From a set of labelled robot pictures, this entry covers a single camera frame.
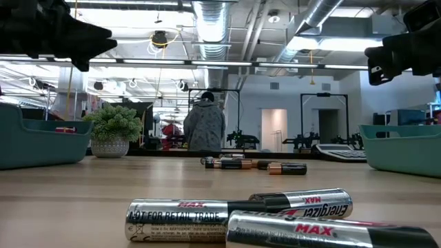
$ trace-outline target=plastic bin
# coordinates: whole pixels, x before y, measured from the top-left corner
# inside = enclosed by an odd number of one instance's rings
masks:
[[[0,169],[77,163],[83,160],[91,122],[23,120],[21,110],[0,103]],[[55,132],[76,127],[75,134]]]
[[[378,132],[390,138],[377,138]],[[361,125],[360,133],[372,168],[441,178],[441,125]]]

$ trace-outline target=wooden table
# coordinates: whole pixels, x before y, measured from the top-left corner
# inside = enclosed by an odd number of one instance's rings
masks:
[[[199,158],[87,157],[76,165],[0,172],[0,247],[224,247],[130,243],[133,198],[247,199],[256,192],[341,187],[353,220],[427,228],[441,243],[441,180],[379,172],[366,164],[305,161],[304,177],[204,169]]]

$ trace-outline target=person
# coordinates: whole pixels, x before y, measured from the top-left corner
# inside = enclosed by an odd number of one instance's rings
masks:
[[[214,95],[205,92],[184,120],[188,150],[220,152],[224,132],[225,116],[214,104]]]

